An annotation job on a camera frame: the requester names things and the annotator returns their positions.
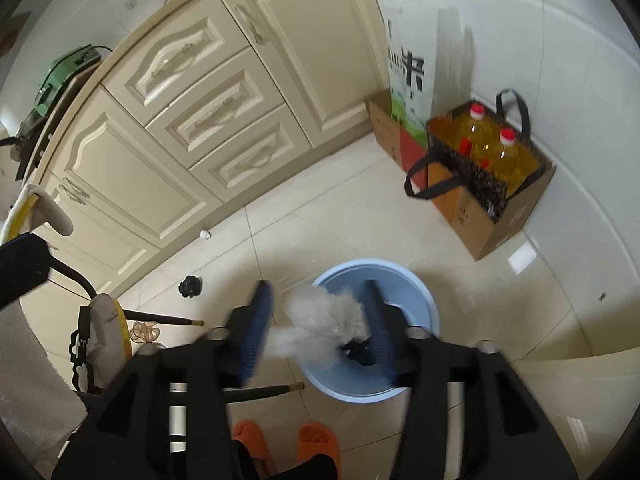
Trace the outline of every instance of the drawer handle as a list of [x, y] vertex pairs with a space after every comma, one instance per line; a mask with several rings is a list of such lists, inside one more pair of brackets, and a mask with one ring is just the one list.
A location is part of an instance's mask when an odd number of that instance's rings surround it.
[[[234, 169], [235, 170], [242, 170], [242, 168], [249, 167], [249, 168], [253, 168], [254, 170], [258, 170], [260, 168], [263, 168], [263, 167], [265, 167], [267, 164], [269, 164], [271, 162], [271, 157], [273, 157], [273, 151], [272, 150], [273, 149], [272, 149], [271, 146], [269, 146], [268, 144], [265, 144], [263, 147], [260, 148], [260, 150], [255, 152], [253, 155], [247, 157], [245, 160], [241, 160], [240, 162], [238, 162], [234, 166]], [[271, 152], [269, 154], [267, 160], [265, 160], [261, 164], [252, 163], [253, 160], [257, 160], [258, 158], [261, 158], [261, 156], [263, 156], [266, 152]]]
[[73, 202], [78, 202], [80, 205], [86, 205], [86, 202], [84, 200], [82, 200], [80, 197], [74, 195], [71, 191], [69, 191], [64, 184], [60, 184], [58, 186], [58, 189], [64, 191], [66, 193], [66, 195], [73, 201]]
[[78, 186], [78, 184], [75, 184], [74, 182], [72, 182], [68, 176], [64, 177], [62, 180], [64, 180], [67, 184], [69, 184], [69, 187], [72, 188], [76, 193], [78, 193], [78, 195], [84, 196], [85, 198], [89, 198], [89, 194], [80, 186]]
[[266, 42], [264, 41], [264, 36], [258, 32], [258, 29], [255, 26], [254, 20], [249, 16], [249, 13], [242, 5], [236, 4], [236, 12], [240, 14], [240, 18], [244, 21], [244, 24], [249, 29], [249, 32], [254, 37], [254, 41], [258, 45], [264, 45]]
[[215, 110], [210, 111], [208, 114], [206, 114], [203, 118], [198, 119], [197, 121], [195, 121], [193, 123], [193, 127], [194, 128], [199, 128], [201, 127], [204, 123], [206, 123], [210, 118], [212, 118], [214, 115], [220, 113], [222, 110], [224, 110], [226, 107], [228, 107], [229, 105], [231, 105], [234, 102], [234, 99], [232, 97], [227, 97], [224, 101], [222, 101], [222, 104], [216, 108]]
[[190, 51], [194, 47], [193, 43], [185, 43], [182, 48], [169, 59], [165, 59], [162, 62], [162, 66], [156, 68], [151, 73], [151, 77], [158, 77], [162, 72], [164, 72], [169, 66], [171, 66], [175, 61], [180, 59], [184, 54]]

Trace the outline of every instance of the chair leg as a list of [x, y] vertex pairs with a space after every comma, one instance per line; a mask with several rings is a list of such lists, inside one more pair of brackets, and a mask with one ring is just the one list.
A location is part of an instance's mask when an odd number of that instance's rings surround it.
[[188, 319], [186, 317], [161, 316], [159, 314], [149, 314], [137, 310], [123, 310], [124, 317], [131, 321], [154, 321], [164, 325], [197, 325], [203, 326], [201, 319]]

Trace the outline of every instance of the white tiled floor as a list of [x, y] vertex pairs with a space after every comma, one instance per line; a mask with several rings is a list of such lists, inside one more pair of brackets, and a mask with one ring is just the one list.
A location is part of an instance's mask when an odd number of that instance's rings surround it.
[[[268, 192], [194, 240], [121, 296], [124, 308], [223, 322], [244, 304], [256, 280], [270, 280], [281, 300], [324, 270], [361, 256], [407, 266], [430, 288], [440, 315], [440, 336], [474, 345], [492, 339], [511, 360], [526, 356], [573, 358], [591, 354], [570, 304], [543, 260], [524, 269], [508, 258], [528, 244], [520, 234], [475, 262], [438, 211], [404, 195], [404, 174], [373, 136], [346, 147]], [[202, 294], [184, 299], [178, 283], [201, 276]], [[276, 301], [274, 322], [287, 322]], [[202, 329], [162, 326], [159, 342], [192, 341]], [[252, 384], [304, 380], [295, 363], [264, 360]], [[456, 477], [462, 406], [450, 388], [450, 457]], [[385, 478], [398, 444], [408, 397], [356, 405], [327, 397], [306, 382], [300, 393], [235, 404], [233, 421], [252, 418], [263, 428], [276, 462], [290, 465], [298, 428], [310, 419], [334, 430], [343, 479]]]

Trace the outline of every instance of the kitchen cabinet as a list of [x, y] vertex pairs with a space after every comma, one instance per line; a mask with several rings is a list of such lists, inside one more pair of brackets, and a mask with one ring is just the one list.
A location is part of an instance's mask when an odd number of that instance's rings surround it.
[[106, 77], [141, 124], [211, 69], [248, 46], [220, 0], [193, 0], [153, 28]]
[[211, 152], [191, 171], [222, 200], [231, 200], [310, 149], [286, 105]]
[[[81, 193], [71, 191], [74, 184], [68, 178], [60, 180], [47, 173], [41, 185], [71, 218], [74, 230], [65, 237], [44, 224], [34, 232], [49, 243], [52, 256], [80, 272], [98, 293], [110, 290], [159, 251], [95, 208]], [[50, 280], [88, 298], [78, 283], [55, 270]]]
[[172, 0], [104, 59], [50, 138], [32, 182], [76, 227], [36, 232], [119, 294], [370, 131], [366, 103], [385, 88], [376, 0]]
[[102, 87], [69, 126], [50, 170], [71, 201], [158, 248], [222, 204]]
[[368, 121], [388, 86], [375, 0], [223, 0], [313, 147]]
[[185, 167], [283, 103], [251, 48], [204, 76], [147, 127]]

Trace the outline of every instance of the blue plastic basin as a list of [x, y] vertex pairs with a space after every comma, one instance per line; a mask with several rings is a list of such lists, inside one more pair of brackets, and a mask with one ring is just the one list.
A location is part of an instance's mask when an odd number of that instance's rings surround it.
[[[423, 326], [438, 335], [438, 311], [433, 296], [420, 278], [398, 264], [376, 258], [353, 260], [329, 269], [314, 285], [324, 286], [332, 294], [350, 290], [363, 303], [365, 280], [376, 280], [385, 301], [402, 309], [410, 325]], [[309, 381], [327, 395], [367, 404], [389, 399], [404, 390], [394, 388], [377, 365], [358, 364], [338, 349], [336, 354], [338, 361], [330, 368], [300, 363]]]

